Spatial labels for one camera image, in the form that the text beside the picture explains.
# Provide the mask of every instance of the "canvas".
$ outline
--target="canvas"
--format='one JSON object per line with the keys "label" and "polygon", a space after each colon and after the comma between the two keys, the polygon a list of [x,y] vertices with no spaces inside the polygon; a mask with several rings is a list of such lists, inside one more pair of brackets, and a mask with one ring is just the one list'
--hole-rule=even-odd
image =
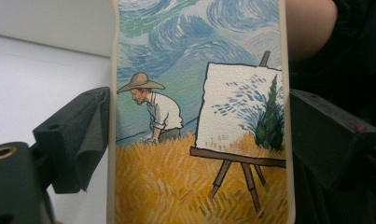
{"label": "canvas", "polygon": [[116,5],[115,222],[293,222],[284,2]]}

